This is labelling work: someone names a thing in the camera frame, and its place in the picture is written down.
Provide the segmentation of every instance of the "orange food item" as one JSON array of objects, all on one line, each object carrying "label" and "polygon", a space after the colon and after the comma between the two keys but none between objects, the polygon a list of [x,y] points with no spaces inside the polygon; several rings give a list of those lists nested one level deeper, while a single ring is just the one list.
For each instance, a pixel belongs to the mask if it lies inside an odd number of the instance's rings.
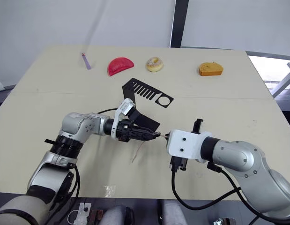
[{"label": "orange food item", "polygon": [[221,75],[224,68],[216,62],[204,62],[199,66],[199,74],[201,76]]}]

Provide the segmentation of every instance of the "beige table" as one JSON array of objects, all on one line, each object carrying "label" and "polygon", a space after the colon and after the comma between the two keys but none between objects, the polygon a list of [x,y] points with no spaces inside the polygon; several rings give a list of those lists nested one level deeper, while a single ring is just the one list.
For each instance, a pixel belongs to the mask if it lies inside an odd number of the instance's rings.
[{"label": "beige table", "polygon": [[[87,70],[80,59],[81,46],[57,46],[45,51],[27,71],[0,108],[0,192],[24,193],[27,182],[50,149],[44,139],[55,139],[69,112],[98,112],[117,107],[122,85],[135,77],[174,97],[168,108],[136,96],[143,114],[160,122],[159,131],[191,130],[196,118],[201,130],[228,141],[254,143],[268,163],[290,181],[290,127],[245,52],[203,49],[90,47]],[[107,76],[109,61],[128,57],[135,67]],[[158,73],[145,69],[149,57],[159,56],[165,67]],[[204,61],[223,65],[221,76],[201,77]],[[80,196],[174,198],[170,155],[166,141],[141,142],[92,136],[78,156]],[[177,190],[186,199],[215,199],[231,190],[222,175],[206,164],[189,161],[177,174]]]}]

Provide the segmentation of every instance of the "donut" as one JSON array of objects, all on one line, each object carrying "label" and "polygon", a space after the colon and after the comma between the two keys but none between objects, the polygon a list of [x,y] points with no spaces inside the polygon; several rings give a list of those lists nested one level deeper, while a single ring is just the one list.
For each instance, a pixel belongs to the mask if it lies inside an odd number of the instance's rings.
[{"label": "donut", "polygon": [[163,61],[158,57],[152,57],[146,63],[146,67],[150,72],[157,72],[163,66],[164,66]]}]

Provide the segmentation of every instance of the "silver robotic arm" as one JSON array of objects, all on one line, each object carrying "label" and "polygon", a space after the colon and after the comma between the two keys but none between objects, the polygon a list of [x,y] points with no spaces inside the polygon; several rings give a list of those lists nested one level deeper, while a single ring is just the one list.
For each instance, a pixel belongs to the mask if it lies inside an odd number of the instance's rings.
[{"label": "silver robotic arm", "polygon": [[258,147],[241,141],[228,142],[211,137],[209,132],[172,130],[167,150],[185,169],[187,159],[222,165],[238,181],[253,208],[272,218],[290,216],[290,183],[269,168]]},{"label": "silver robotic arm", "polygon": [[67,202],[74,175],[77,156],[90,135],[111,135],[113,139],[128,142],[131,138],[148,141],[160,135],[146,127],[134,126],[141,115],[130,99],[125,99],[116,110],[115,119],[97,113],[72,112],[62,122],[62,127],[29,180],[27,193],[16,197],[0,208],[0,225],[42,225],[55,205]]}]

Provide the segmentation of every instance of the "red fruit slice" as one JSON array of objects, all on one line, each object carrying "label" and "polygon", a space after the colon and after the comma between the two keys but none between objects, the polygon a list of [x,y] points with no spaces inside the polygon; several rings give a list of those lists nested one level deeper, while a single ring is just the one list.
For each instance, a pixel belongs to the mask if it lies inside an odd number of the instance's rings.
[{"label": "red fruit slice", "polygon": [[131,67],[134,67],[134,63],[131,60],[125,57],[115,58],[108,65],[108,76],[112,76]]}]

